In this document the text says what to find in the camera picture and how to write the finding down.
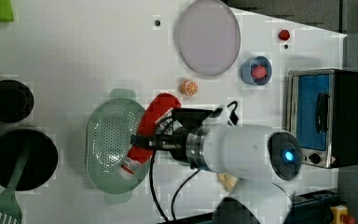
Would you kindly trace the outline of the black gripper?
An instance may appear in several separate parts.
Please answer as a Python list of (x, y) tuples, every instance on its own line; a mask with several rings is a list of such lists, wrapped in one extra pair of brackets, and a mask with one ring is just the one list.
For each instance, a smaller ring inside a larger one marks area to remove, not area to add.
[(168, 151), (175, 160), (187, 162), (187, 137), (212, 113), (206, 109), (170, 108), (155, 121), (155, 141), (148, 136), (133, 134), (131, 143), (139, 148), (156, 147), (156, 150)]

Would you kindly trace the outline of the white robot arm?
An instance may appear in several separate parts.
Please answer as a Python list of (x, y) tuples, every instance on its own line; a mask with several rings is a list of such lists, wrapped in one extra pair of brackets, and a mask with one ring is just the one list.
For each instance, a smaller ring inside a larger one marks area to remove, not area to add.
[(299, 174), (302, 151), (289, 132), (238, 124), (225, 106), (215, 110), (172, 108), (152, 122), (134, 146), (168, 151), (200, 171), (237, 179), (213, 212), (213, 224), (284, 224), (293, 204), (290, 181)]

